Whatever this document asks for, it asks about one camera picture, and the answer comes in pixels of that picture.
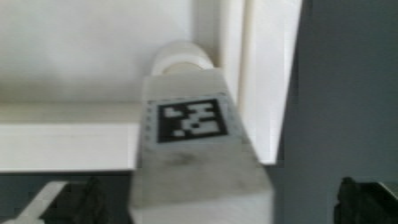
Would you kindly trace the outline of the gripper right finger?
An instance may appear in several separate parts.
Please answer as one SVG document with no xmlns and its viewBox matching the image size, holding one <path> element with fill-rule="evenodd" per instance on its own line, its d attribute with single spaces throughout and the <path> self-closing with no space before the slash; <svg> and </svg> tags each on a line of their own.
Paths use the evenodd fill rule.
<svg viewBox="0 0 398 224">
<path fill-rule="evenodd" d="M 398 182 L 342 180 L 335 224 L 398 224 Z"/>
</svg>

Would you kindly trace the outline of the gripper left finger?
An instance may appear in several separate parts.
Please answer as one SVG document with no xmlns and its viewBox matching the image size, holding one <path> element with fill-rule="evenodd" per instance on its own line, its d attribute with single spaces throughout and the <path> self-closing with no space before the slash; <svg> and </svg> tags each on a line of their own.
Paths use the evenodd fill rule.
<svg viewBox="0 0 398 224">
<path fill-rule="evenodd" d="M 34 196 L 15 224 L 111 224 L 100 180 L 52 181 Z"/>
</svg>

